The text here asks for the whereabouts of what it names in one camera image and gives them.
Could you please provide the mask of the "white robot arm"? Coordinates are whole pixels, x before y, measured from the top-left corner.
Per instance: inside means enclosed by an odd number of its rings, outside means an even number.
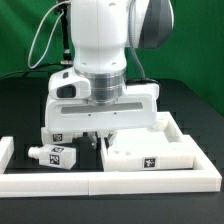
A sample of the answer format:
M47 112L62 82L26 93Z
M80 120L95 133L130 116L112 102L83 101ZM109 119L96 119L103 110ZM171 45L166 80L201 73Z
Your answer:
M125 49L155 49L170 37L170 0L72 0L70 12L75 58L49 80L42 142L154 126L159 86L125 83Z

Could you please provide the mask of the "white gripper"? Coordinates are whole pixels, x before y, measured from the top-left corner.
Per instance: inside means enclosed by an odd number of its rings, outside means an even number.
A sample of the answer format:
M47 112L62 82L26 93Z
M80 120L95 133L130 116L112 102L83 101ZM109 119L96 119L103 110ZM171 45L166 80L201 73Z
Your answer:
M128 89L127 94L110 106L93 106L80 100L54 100L48 98L45 127L50 133L88 132L94 149L99 146L94 131L109 131L105 138L110 147L116 130L151 127L157 121L158 94L146 90L140 94Z

